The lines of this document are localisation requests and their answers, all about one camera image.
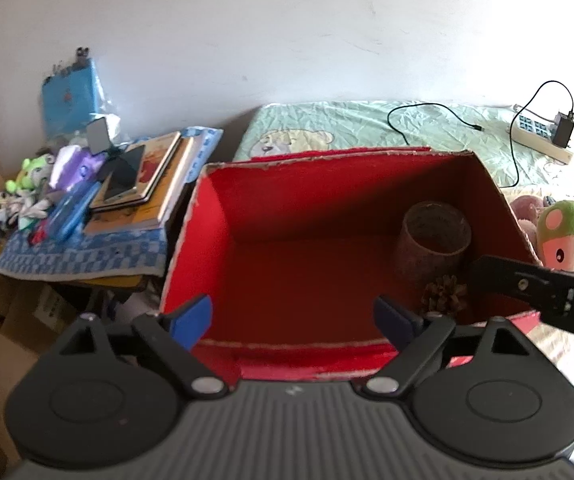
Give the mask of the brown pine cone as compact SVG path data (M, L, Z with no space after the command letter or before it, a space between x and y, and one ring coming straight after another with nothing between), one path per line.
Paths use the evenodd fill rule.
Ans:
M467 286L455 275L444 275L427 284L421 296L421 312L455 315L468 307Z

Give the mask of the green mushroom plush toy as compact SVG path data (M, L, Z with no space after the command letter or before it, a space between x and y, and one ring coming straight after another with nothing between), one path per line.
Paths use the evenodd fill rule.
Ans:
M574 200L560 200L542 210L537 254L547 268L574 273Z

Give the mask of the pink plush toy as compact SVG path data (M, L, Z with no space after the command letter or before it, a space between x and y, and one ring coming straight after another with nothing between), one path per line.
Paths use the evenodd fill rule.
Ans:
M538 220L544 200L537 195L520 195L510 203L519 228L525 233L534 252L538 252Z

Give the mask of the brown tape roll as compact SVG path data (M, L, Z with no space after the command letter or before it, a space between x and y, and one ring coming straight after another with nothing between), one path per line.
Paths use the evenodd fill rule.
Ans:
M403 217L394 260L413 285L426 285L451 273L462 260L473 234L464 214L441 202L415 204Z

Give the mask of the red cardboard box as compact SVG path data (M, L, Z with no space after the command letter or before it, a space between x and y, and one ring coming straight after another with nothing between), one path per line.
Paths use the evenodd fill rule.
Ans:
M195 355L226 382L361 376L394 356L373 304L409 309L424 287L398 266L404 215L421 202L464 214L465 263L536 255L479 158L359 148L211 164L173 245L163 312L207 295Z

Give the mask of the blue checkered cloth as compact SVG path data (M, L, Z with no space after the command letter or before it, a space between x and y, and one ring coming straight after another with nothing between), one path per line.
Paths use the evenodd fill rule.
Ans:
M130 207L109 210L87 223L90 228L99 226L99 232L86 234L84 226L77 226L61 243L45 240L31 246L26 236L14 234L0 253L0 274L43 282L165 274L168 230L182 214L181 201L188 185L198 178L222 134L221 129L206 127L182 131L191 149L183 160L185 167L176 169L172 162L153 191L153 198L162 200L158 212L151 200L140 207L145 217Z

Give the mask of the white power strip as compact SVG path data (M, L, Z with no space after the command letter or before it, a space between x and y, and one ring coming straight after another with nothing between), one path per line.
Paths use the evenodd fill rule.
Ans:
M519 114L511 128L514 142L567 165L572 161L574 154L568 148L555 145L552 142L553 133L552 122L546 122L529 112Z

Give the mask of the black smartphone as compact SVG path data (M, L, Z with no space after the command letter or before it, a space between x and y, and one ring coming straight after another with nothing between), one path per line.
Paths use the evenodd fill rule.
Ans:
M138 145L123 152L116 160L111 176L108 179L104 201L117 200L123 195L133 193L136 188L142 156L145 146Z

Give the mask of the blue pencil case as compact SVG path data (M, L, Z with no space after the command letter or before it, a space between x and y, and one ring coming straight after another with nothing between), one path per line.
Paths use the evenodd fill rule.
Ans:
M82 222L90 202L101 187L98 181L82 181L74 185L47 218L48 240L63 243Z

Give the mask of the black power adapter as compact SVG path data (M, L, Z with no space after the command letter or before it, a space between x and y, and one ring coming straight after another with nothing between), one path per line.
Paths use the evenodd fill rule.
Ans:
M557 113L554 119L552 143L559 148L567 148L574 131L574 115L572 113Z

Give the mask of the light green bed sheet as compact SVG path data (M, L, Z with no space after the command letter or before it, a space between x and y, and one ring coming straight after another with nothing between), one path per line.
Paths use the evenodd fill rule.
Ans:
M574 194L574 161L563 165L510 140L514 110L454 104L399 110L398 106L386 101L269 104L252 118L234 159L428 146L441 152L474 152L500 186L543 185L552 192Z

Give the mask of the purple toy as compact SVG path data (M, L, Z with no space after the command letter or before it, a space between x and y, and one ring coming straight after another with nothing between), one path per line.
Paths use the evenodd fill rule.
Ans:
M93 154L87 146L64 146L56 156L49 186L55 191L69 192L80 182L93 180L106 159L106 153Z

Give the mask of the small mirror stand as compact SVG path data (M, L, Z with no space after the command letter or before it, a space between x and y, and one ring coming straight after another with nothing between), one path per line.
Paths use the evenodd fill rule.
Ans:
M110 128L106 117L99 117L86 126L86 138L89 151L93 155L108 152L113 148Z

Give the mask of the green frog plush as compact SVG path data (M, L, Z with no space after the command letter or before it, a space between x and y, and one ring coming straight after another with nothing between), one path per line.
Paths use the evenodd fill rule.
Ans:
M19 195L21 192L33 192L47 182L52 175L56 157L44 154L33 159L26 158L14 180L5 183L7 193Z

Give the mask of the blue plastic bag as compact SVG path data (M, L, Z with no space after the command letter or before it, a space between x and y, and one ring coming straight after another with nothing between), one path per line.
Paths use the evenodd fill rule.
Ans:
M78 47L70 64L52 66L42 83L40 104L48 141L86 134L98 119L107 122L111 139L118 135L121 119L104 93L89 48Z

